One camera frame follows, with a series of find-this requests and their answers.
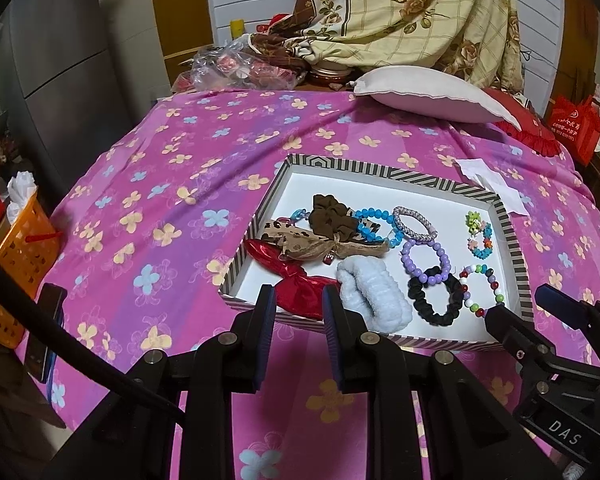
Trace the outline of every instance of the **bolt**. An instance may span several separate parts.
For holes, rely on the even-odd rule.
[[[536,384],[536,390],[538,390],[540,395],[547,394],[549,393],[549,385],[544,381],[540,381],[538,384]]]
[[[162,352],[157,349],[149,350],[144,354],[144,362],[147,364],[155,365],[160,361],[162,361]]]
[[[434,357],[441,365],[449,365],[454,361],[454,355],[448,350],[440,350],[434,354]]]
[[[235,335],[233,332],[222,332],[218,336],[218,342],[221,345],[232,345],[236,341],[238,341],[238,336]]]
[[[375,332],[364,332],[360,335],[360,341],[365,345],[376,345],[380,342],[380,336]]]

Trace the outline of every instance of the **blue flower print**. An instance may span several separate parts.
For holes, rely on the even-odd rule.
[[[571,263],[571,260],[569,259],[567,253],[558,254],[558,259],[566,268],[573,267],[573,263]]]
[[[169,184],[162,184],[161,186],[153,186],[151,188],[151,193],[147,196],[147,198],[153,198],[156,195],[160,195],[160,193],[164,193],[164,190],[169,187]]]
[[[216,132],[212,135],[212,137],[220,137],[220,136],[229,135],[230,131],[231,131],[231,128],[223,128],[222,130],[216,130]]]
[[[106,206],[112,200],[113,200],[112,197],[105,195],[100,200],[96,200],[96,206],[99,209],[102,209],[102,208],[104,208],[104,206]]]
[[[142,293],[148,296],[154,291],[154,283],[160,279],[160,274],[154,272],[154,266],[145,265],[140,271],[140,275],[134,278],[134,286],[142,288]]]
[[[140,182],[144,177],[146,177],[146,171],[137,171],[131,178],[131,182]]]
[[[229,225],[229,221],[226,217],[229,215],[227,209],[221,209],[220,211],[213,211],[212,209],[207,209],[202,212],[202,216],[206,218],[205,227],[213,227],[217,225],[218,227],[227,227]]]
[[[523,204],[529,204],[531,207],[536,207],[534,206],[530,196],[520,193],[520,200],[522,200]]]
[[[58,408],[64,408],[64,384],[53,383],[51,385],[51,402],[56,404]]]
[[[261,477],[272,479],[280,474],[274,465],[280,461],[282,453],[275,449],[267,449],[262,456],[253,449],[243,449],[238,458],[246,464],[240,469],[242,480],[258,480]]]

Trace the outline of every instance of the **white paper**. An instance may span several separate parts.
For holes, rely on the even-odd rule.
[[[7,220],[13,225],[29,198],[36,191],[36,183],[29,171],[19,171],[7,184],[11,202],[7,206]]]
[[[474,184],[497,193],[507,213],[529,216],[518,190],[509,187],[502,175],[497,171],[490,170],[481,158],[456,159],[456,162],[460,166],[462,174]]]

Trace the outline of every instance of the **bed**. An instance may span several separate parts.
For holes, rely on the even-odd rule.
[[[349,92],[178,94],[103,153],[53,215],[66,243],[45,280],[68,290],[64,328],[126,371],[148,349],[186,352],[230,327],[235,312],[218,285],[291,152],[454,180],[464,180],[456,158],[483,158],[530,212],[512,222],[532,290],[549,282],[600,300],[600,213],[566,152],[543,158],[494,127],[416,116]],[[579,332],[534,308],[559,354],[596,363]],[[456,353],[513,408],[520,381],[512,358]],[[52,405],[73,429],[105,394],[61,360],[52,381]],[[263,389],[234,396],[236,476],[364,478],[365,404],[337,392],[324,335],[277,324]]]

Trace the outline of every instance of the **white pillow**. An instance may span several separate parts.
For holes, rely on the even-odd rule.
[[[383,105],[458,123],[507,121],[520,130],[509,111],[478,87],[421,66],[383,66],[367,72],[355,95],[370,95]]]

